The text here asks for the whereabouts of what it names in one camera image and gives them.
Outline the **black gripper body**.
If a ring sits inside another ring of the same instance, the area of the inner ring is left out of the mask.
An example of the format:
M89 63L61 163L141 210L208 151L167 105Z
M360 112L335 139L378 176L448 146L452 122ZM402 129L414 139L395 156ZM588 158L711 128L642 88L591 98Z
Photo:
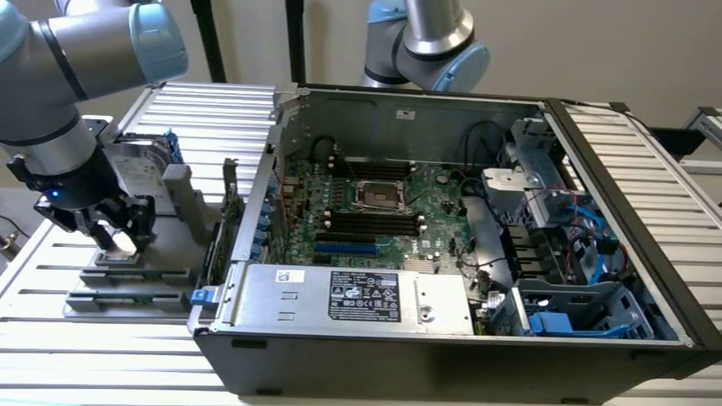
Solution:
M103 220L115 228L125 228L131 210L127 192L100 148L88 161L67 173L39 175L29 172L27 159L15 156L7 163L16 179L43 195L33 209L64 231L88 233Z

